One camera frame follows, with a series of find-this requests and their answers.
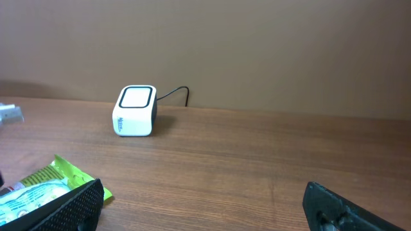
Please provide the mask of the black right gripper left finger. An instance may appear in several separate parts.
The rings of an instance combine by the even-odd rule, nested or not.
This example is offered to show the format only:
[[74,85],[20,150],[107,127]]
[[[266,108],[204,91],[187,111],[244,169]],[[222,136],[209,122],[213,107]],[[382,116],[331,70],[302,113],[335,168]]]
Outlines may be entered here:
[[95,231],[104,190],[95,179],[3,226],[2,231]]

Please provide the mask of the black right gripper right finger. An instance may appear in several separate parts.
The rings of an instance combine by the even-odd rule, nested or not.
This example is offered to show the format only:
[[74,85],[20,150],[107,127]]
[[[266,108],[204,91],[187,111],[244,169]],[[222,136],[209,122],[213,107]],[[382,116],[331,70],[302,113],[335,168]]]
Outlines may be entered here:
[[317,182],[308,182],[302,207],[311,231],[404,231]]

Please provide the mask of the green snack bag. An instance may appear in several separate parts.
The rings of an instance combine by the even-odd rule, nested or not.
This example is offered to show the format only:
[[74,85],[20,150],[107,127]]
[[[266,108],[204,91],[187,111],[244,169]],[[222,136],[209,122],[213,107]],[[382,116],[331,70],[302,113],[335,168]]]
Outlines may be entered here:
[[59,155],[55,155],[55,159],[54,161],[52,161],[52,163],[23,178],[17,183],[1,190],[1,195],[36,184],[48,182],[50,180],[63,179],[67,180],[67,186],[70,189],[76,189],[77,187],[94,180],[92,176],[72,165],[66,159],[62,158]]

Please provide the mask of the light blue wipes packet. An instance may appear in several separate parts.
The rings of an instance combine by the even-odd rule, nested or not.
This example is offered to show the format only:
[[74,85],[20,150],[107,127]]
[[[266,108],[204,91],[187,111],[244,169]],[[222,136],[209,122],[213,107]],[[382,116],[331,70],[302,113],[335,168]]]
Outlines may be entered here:
[[1,196],[1,226],[70,192],[66,180],[50,180]]

